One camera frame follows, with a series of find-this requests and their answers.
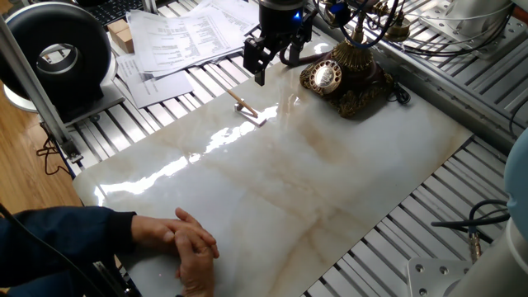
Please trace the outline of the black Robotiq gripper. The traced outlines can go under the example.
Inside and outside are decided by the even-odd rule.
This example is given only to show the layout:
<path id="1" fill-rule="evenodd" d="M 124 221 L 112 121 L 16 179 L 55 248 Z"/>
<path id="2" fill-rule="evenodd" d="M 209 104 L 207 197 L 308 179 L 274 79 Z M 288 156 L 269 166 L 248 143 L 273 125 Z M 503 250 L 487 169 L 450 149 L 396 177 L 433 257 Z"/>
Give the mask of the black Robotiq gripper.
<path id="1" fill-rule="evenodd" d="M 260 0 L 258 4 L 261 37 L 244 41 L 243 67 L 254 75 L 258 85 L 263 86 L 266 68 L 281 50 L 279 35 L 297 32 L 291 41 L 291 66 L 309 64 L 318 59 L 315 54 L 300 57 L 304 45 L 312 39 L 313 22 L 318 11 L 313 10 L 304 17 L 306 0 Z"/>

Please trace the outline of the person's left hand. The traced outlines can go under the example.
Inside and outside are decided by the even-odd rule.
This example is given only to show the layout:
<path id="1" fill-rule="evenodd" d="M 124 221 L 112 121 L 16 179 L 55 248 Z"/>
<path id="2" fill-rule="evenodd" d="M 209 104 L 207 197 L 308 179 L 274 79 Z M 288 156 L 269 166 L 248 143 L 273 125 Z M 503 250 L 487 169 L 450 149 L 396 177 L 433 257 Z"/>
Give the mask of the person's left hand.
<path id="1" fill-rule="evenodd" d="M 131 220 L 133 243 L 156 251 L 179 255 L 178 243 L 189 241 L 194 252 L 208 250 L 213 258 L 219 257 L 215 238 L 199 221 L 182 208 L 175 209 L 175 219 L 158 219 L 135 215 Z"/>

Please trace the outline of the person's right hand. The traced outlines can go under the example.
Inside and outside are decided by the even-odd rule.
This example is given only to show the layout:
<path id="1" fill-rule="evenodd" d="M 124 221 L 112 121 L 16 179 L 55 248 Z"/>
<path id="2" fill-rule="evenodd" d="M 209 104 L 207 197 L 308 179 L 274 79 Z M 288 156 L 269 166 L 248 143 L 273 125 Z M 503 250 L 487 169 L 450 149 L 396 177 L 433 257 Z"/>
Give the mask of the person's right hand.
<path id="1" fill-rule="evenodd" d="M 213 297 L 215 274 L 212 249 L 197 233 L 188 229 L 175 233 L 175 244 L 181 260 L 177 269 L 177 278 L 183 286 L 181 296 Z"/>

